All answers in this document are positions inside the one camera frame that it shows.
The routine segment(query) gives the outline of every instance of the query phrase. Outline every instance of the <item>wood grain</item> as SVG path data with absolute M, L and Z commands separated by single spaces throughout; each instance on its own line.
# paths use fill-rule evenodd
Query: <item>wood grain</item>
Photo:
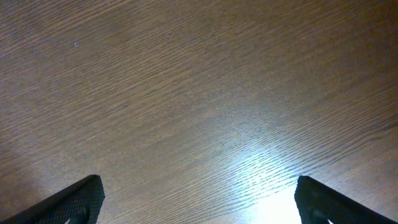
M 395 1 L 0 4 L 0 219 L 99 174 L 99 223 L 283 223 L 305 174 L 398 220 Z

